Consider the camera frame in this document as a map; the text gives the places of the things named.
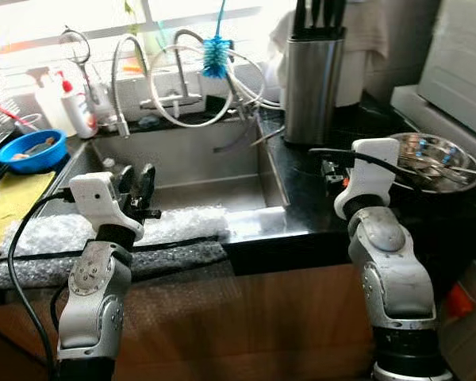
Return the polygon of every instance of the sink basin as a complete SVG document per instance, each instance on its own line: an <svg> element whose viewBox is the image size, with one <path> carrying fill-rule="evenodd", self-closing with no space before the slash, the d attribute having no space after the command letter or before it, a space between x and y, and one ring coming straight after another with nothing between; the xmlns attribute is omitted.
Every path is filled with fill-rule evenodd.
<svg viewBox="0 0 476 381"><path fill-rule="evenodd" d="M241 148L215 153L243 135L238 119L203 128L165 129L89 140L74 154L57 188L83 173L104 171L102 161L131 164L139 174L143 166L155 166L152 206L172 210L189 206L223 206L228 212L285 206L288 201L264 143L249 148L257 139L254 125ZM48 205L43 215L76 213L74 205Z"/></svg>

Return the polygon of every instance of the wooden cabinet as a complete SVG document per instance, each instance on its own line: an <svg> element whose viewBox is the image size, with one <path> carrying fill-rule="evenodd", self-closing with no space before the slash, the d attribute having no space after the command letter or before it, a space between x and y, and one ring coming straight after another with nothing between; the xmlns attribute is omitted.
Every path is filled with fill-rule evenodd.
<svg viewBox="0 0 476 381"><path fill-rule="evenodd" d="M48 300L34 305L55 348ZM351 265L158 279L134 284L125 305L120 381L344 378L365 374L372 358L363 291ZM42 354L20 306L0 306L0 332Z"/></svg>

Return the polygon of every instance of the white hose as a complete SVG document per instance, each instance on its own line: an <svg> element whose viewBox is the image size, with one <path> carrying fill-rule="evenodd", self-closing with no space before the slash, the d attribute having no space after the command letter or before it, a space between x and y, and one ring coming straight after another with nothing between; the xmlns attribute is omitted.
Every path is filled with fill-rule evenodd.
<svg viewBox="0 0 476 381"><path fill-rule="evenodd" d="M155 63L157 62L157 60L160 58L160 56L162 54L164 54L167 51L171 51L171 50L175 50L175 49L191 50L192 52L196 52L196 53L199 53L201 55L204 55L204 52L200 49L193 48L193 47L190 47L190 46L185 46L185 45L179 45L179 44L169 45L166 48L164 48L161 52L157 53L153 57L152 64L150 65L150 71L148 72L148 83L150 84L149 89L150 89L150 95L152 97L152 101L155 104L156 109L162 114L162 116L164 116L171 123L174 123L176 125L179 125L181 127L186 127L186 128L199 128L199 127L206 127L207 125L212 125L216 121L220 120L224 116L224 114L226 113L228 108L231 106L231 103L232 103L232 100L233 100L233 94L232 94L231 91L229 91L229 93L228 93L228 97L226 99L224 107L222 107L222 110L215 117L213 117L212 119L210 119L206 122L196 124L196 125L190 125L190 124L183 123L183 122L179 121L178 119L172 117L166 111L166 109L164 109L164 107L162 106L162 102L160 101L159 93L157 91L157 88L155 87L155 82L153 80L153 70L154 70L154 67L155 67ZM266 88L266 79L263 75L263 71L261 70L261 67L259 67L259 65L257 63L248 59L246 56L243 56L243 55L239 54L238 52L235 52L234 50L229 49L228 54L230 56L239 57L243 60L248 61L253 66L253 68L257 70L257 72L259 73L259 75L261 77L261 88L259 90L259 93L256 94L256 93L254 93L254 91L252 91L251 89L246 87L240 80L238 80L237 77L235 77L234 68L231 64L231 60L228 60L228 65L227 66L228 66L229 78L231 79L231 81L233 82L235 87L239 91L241 91L249 99L246 104L255 103L256 105L262 106L262 107L270 109L270 110L281 110L282 108L280 107L280 105L278 103L270 102L270 101L267 101L266 99L262 100L263 92L265 91L265 88Z"/></svg>

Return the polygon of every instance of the bubble wrap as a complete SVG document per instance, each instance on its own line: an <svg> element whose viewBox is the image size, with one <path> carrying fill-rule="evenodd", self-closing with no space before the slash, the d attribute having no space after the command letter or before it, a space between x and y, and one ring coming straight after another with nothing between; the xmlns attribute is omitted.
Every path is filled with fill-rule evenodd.
<svg viewBox="0 0 476 381"><path fill-rule="evenodd" d="M135 246L179 242L198 237L223 235L227 231L226 209L218 206L196 206L163 212L159 220L147 220L144 237ZM0 245L2 257L7 256L10 242L19 222L6 231ZM88 239L95 238L91 224L79 214L34 218L27 224L17 246L15 256L30 256L83 250Z"/></svg>
<svg viewBox="0 0 476 381"><path fill-rule="evenodd" d="M132 278L147 279L174 271L214 264L226 258L222 246L215 241L203 241L186 246L132 254ZM77 257L57 259L16 260L15 268L24 288L55 287L67 282ZM0 261L0 288L11 289L7 262Z"/></svg>

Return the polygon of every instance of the black cord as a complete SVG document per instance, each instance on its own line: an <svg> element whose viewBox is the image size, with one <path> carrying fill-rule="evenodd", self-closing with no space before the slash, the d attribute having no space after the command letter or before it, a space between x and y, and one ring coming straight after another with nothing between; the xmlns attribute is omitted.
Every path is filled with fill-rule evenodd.
<svg viewBox="0 0 476 381"><path fill-rule="evenodd" d="M19 237L21 236L21 233L25 229L26 224L28 224L30 218L32 218L32 216L37 212L37 210L41 206L43 206L46 202L54 200L56 198L65 198L68 201L74 201L74 199L71 197L72 197L71 192L68 189L65 189L55 194L51 194L45 198L42 198L37 203L35 203L32 209L25 215L25 217L23 218L23 221L21 221L19 228L17 228L17 232L16 234L14 234L13 240L10 243L9 252L7 254L7 265L9 268L9 275L14 285L14 289L16 290L17 296L20 298L21 303L23 304L23 307L26 308L26 312L29 314L30 319L32 320L32 323L35 325L35 328L37 329L37 332L40 335L40 339L42 340L42 345L44 346L44 352L46 354L48 377L50 381L56 379L56 366L55 366L55 359L53 357L51 343L49 342L49 337L48 337L48 334L46 333L46 329L43 327L42 322L40 322L39 318L37 317L35 310L30 305L28 299L26 298L25 293L21 289L21 285L19 284L19 281L17 280L16 269L14 268L14 251L16 250L17 242L19 241Z"/></svg>
<svg viewBox="0 0 476 381"><path fill-rule="evenodd" d="M63 290L67 288L67 283L64 283L60 286L56 291L55 294L51 297L49 301L49 313L51 314L51 322L53 323L53 327L55 327L56 332L58 332L58 316L56 315L56 302L58 302L58 298L62 294Z"/></svg>
<svg viewBox="0 0 476 381"><path fill-rule="evenodd" d="M384 169L394 173L402 180L404 180L407 185L409 185L418 195L422 194L421 188L408 177L404 171L399 167L396 167L390 163L387 163L384 160L378 159L377 157L366 155L364 153L348 151L346 149L334 149L334 148L312 148L309 150L310 153L320 153L322 156L327 157L330 160L340 161L347 163L349 159L360 159L371 164L378 165Z"/></svg>

